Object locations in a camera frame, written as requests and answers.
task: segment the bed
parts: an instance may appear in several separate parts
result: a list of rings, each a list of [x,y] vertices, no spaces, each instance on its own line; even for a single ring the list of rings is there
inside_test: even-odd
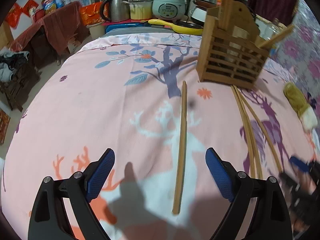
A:
[[[85,45],[44,85],[25,111],[9,148],[1,181],[7,220],[27,239],[33,203],[46,176],[70,177],[107,148],[115,165],[91,207],[112,240],[210,239],[226,213],[205,163],[213,147],[237,171],[249,171],[243,123],[230,86],[200,83],[201,37],[176,33],[112,35]],[[283,169],[288,159],[317,158],[310,135],[283,95],[290,75],[266,63],[255,91],[241,90],[267,127]],[[188,85],[188,132],[181,212],[172,215],[180,135],[181,87]],[[278,172],[252,116],[263,178]],[[71,205],[68,217],[83,239]],[[244,237],[254,203],[237,238]]]

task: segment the black device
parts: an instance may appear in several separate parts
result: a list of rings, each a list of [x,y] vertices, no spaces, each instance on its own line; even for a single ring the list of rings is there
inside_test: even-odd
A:
[[[289,209],[309,226],[299,240],[320,239],[320,164],[317,161],[304,163],[295,156],[292,156],[289,162],[303,173],[308,173],[316,185],[314,192],[309,194],[288,174],[280,174],[292,197]]]
[[[291,240],[289,211],[277,179],[252,179],[222,161],[213,148],[205,155],[207,166],[222,194],[231,202],[218,229],[210,240],[235,239],[247,212],[250,199],[257,202],[243,240]]]
[[[28,240],[74,240],[62,198],[69,198],[79,227],[86,240],[110,240],[94,215],[89,203],[97,198],[115,162],[113,150],[69,179],[42,181],[32,209]],[[251,179],[245,172],[237,172],[229,162],[222,161],[209,148],[206,162],[221,194],[231,205],[211,240],[236,238],[250,199],[257,204],[245,240],[292,239],[287,206],[274,177]]]

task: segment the yellow pan handle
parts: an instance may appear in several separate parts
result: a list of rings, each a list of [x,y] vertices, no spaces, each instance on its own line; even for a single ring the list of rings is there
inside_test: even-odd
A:
[[[166,26],[174,25],[173,23],[169,23],[169,22],[166,22],[166,21],[163,21],[163,20],[159,20],[159,19],[148,20],[148,23],[155,24],[155,25],[166,25]]]

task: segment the blue object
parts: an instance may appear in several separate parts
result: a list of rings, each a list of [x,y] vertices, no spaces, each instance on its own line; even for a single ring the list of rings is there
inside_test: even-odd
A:
[[[115,153],[110,149],[87,183],[86,199],[89,203],[91,200],[98,197],[100,190],[103,187],[103,184],[105,183],[114,164]]]
[[[57,4],[57,8],[63,7],[63,2],[62,2],[62,0],[55,0],[55,1],[56,1],[56,4]]]
[[[148,22],[142,22],[142,23],[119,23],[119,24],[112,24],[106,26],[106,33],[113,29],[121,29],[121,28],[129,28],[129,27],[145,27],[145,26],[151,26]]]
[[[207,163],[209,171],[211,172],[211,175],[214,178],[221,195],[230,202],[233,202],[235,196],[232,191],[232,181],[221,161],[212,151],[212,148],[207,149],[207,152],[205,153],[205,162]]]
[[[309,172],[310,170],[309,165],[307,165],[295,156],[291,156],[289,162],[296,165],[302,172]]]

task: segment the frying pan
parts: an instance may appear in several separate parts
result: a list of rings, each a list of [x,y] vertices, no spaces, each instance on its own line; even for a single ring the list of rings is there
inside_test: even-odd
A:
[[[176,22],[176,24],[173,24],[158,19],[149,20],[148,23],[170,26],[174,32],[181,34],[201,35],[203,31],[203,27],[195,23]]]

